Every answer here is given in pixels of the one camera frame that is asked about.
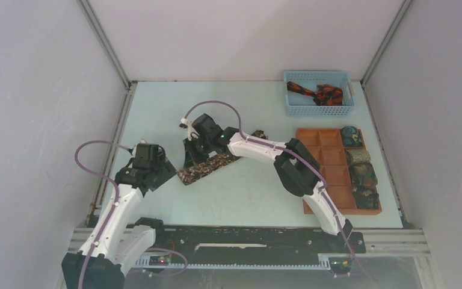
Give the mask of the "brown floral tie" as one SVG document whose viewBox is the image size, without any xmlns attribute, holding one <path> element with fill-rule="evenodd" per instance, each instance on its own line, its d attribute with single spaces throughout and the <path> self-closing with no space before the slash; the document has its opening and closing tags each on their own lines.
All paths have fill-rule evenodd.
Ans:
<svg viewBox="0 0 462 289">
<path fill-rule="evenodd" d="M 199 132 L 189 132 L 183 140 L 185 160 L 177 176 L 183 185 L 190 185 L 212 172 L 238 161 L 241 157 L 229 153 L 217 153 L 210 156 L 210 152 L 203 150 L 203 139 Z"/>
</svg>

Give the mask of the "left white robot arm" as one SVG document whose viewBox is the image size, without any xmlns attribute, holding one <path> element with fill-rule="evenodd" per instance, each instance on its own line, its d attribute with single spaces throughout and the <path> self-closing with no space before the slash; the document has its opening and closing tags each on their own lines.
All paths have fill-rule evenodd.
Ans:
<svg viewBox="0 0 462 289">
<path fill-rule="evenodd" d="M 176 169 L 158 144 L 141 140 L 127 149 L 131 157 L 114 178 L 104 177 L 112 196 L 90 236 L 76 253 L 67 253 L 61 268 L 67 288 L 123 288 L 132 265 L 146 249 L 165 246 L 163 222 L 147 219 L 122 241 L 129 217 L 146 193 L 155 191 L 176 175 Z"/>
</svg>

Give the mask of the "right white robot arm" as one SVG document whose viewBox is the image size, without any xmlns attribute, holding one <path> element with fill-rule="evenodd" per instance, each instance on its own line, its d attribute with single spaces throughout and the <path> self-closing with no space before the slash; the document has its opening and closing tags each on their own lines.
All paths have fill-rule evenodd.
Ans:
<svg viewBox="0 0 462 289">
<path fill-rule="evenodd" d="M 287 143 L 268 141 L 238 128 L 222 129 L 207 114 L 193 122 L 184 117 L 180 127 L 187 131 L 183 144 L 188 165 L 202 164 L 210 154 L 271 164 L 285 190 L 302 198 L 317 217 L 327 233 L 328 248 L 340 252 L 349 245 L 353 226 L 330 198 L 319 163 L 302 142 L 296 138 Z"/>
</svg>

